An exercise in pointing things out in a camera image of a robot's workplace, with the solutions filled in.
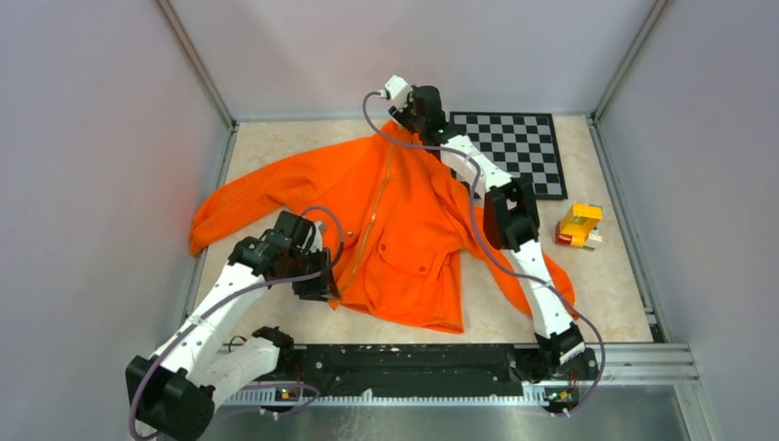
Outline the orange zip jacket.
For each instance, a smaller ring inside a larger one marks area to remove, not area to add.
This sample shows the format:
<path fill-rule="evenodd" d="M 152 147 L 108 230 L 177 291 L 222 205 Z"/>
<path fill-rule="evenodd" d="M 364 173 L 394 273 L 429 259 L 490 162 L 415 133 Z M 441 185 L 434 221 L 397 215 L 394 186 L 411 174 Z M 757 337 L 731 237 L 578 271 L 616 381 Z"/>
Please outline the orange zip jacket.
<path fill-rule="evenodd" d="M 394 122 L 380 133 L 298 153 L 213 192 L 193 217 L 189 251 L 286 207 L 341 222 L 324 244 L 341 251 L 340 304 L 382 320 L 460 334 L 460 259 L 484 253 L 480 209 L 450 170 Z M 325 217 L 322 210 L 328 209 Z"/>

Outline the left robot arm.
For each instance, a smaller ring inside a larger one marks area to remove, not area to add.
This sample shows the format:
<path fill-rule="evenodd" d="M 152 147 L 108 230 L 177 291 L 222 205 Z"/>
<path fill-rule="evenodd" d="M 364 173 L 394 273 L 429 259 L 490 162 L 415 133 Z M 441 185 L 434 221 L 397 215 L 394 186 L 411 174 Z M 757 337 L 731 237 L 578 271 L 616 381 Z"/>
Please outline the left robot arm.
<path fill-rule="evenodd" d="M 333 270 L 344 251 L 345 233 L 330 210 L 321 211 L 336 230 L 335 251 L 323 240 L 327 223 L 281 211 L 261 236 L 234 245 L 209 293 L 171 337 L 150 355 L 129 362 L 131 439 L 197 440 L 236 392 L 265 374 L 277 380 L 291 374 L 295 357 L 284 348 L 290 338 L 276 328 L 260 329 L 230 353 L 221 349 L 238 321 L 273 287 L 290 285 L 316 300 L 337 298 Z"/>

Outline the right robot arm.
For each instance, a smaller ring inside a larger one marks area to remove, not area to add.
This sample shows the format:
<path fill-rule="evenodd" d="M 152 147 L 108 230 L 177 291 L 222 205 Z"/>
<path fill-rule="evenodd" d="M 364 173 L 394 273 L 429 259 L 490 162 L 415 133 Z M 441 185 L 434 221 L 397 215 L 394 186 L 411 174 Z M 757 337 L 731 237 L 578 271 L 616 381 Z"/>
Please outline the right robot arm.
<path fill-rule="evenodd" d="M 545 261 L 531 180 L 503 171 L 450 122 L 436 87 L 403 83 L 386 86 L 384 96 L 391 116 L 469 181 L 472 198 L 482 200 L 482 221 L 473 224 L 477 241 L 492 262 L 497 260 L 493 251 L 502 252 L 507 262 L 498 267 L 504 273 L 526 280 L 525 298 L 540 350 L 538 365 L 546 376 L 564 378 L 589 348 L 575 322 L 580 314 L 562 297 Z"/>

